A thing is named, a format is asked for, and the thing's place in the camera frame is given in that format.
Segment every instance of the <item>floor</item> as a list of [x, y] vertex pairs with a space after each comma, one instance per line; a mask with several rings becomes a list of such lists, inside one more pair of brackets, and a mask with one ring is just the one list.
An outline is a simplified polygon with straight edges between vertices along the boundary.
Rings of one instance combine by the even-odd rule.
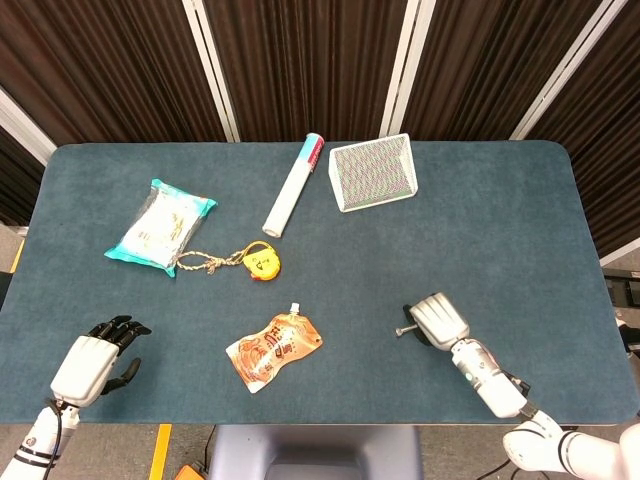
[[[0, 241], [0, 270], [11, 263], [7, 251], [17, 242]], [[616, 260], [611, 268], [640, 270], [640, 250]], [[632, 326], [640, 327], [640, 310], [618, 310], [616, 315]], [[640, 361], [630, 360], [640, 386]], [[581, 431], [609, 440], [638, 419], [614, 427], [582, 427]], [[0, 425], [0, 472], [29, 430], [29, 425]], [[475, 479], [501, 464], [506, 455], [502, 435], [510, 427], [502, 426], [427, 426], [421, 427], [425, 479]], [[82, 425], [73, 437], [52, 480], [141, 480], [148, 479], [158, 425]], [[173, 479], [184, 464], [204, 461], [204, 447], [210, 425], [173, 425], [163, 479]], [[508, 479], [513, 466], [489, 477]], [[549, 474], [552, 479], [572, 478]], [[517, 480], [543, 479], [539, 473], [520, 472]]]

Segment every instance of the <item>white wire mesh basket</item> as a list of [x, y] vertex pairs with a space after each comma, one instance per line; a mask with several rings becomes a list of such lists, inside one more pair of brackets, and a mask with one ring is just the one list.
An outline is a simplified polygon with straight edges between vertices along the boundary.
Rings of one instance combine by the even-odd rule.
[[341, 212], [414, 196], [418, 181], [409, 135], [334, 148], [329, 178]]

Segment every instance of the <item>dark blue table mat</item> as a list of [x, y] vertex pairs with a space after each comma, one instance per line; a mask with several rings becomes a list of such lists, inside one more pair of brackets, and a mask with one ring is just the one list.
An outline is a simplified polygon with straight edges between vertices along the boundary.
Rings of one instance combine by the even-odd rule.
[[[210, 277], [109, 260], [152, 178], [219, 202], [188, 247], [255, 239], [301, 143], [87, 144], [57, 150], [0, 313], [0, 422], [31, 422], [76, 337], [117, 314], [153, 329], [125, 389], [85, 421], [491, 423], [451, 356], [401, 339], [402, 305], [445, 292], [557, 421], [617, 423], [639, 406], [563, 148], [413, 142], [416, 197], [348, 214], [328, 143], [280, 240], [282, 272]], [[324, 346], [255, 395], [225, 348], [299, 302]]]

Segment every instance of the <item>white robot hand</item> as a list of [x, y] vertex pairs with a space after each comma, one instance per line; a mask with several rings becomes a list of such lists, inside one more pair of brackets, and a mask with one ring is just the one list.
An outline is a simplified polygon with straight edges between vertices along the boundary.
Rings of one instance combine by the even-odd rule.
[[113, 318], [78, 337], [51, 382], [47, 401], [0, 480], [45, 480], [78, 427], [78, 410], [100, 395], [127, 385], [138, 372], [135, 358], [118, 378], [108, 380], [120, 354], [151, 330], [128, 315]]
[[503, 438], [507, 455], [516, 466], [528, 471], [567, 472], [586, 480], [640, 479], [640, 425], [627, 429], [619, 444], [564, 431], [527, 401], [526, 383], [503, 371], [482, 343], [469, 338], [469, 324], [444, 294], [405, 306], [405, 314], [415, 325], [396, 329], [398, 337], [416, 330], [418, 338], [422, 333], [429, 344], [451, 351], [453, 363], [494, 415], [526, 420]]

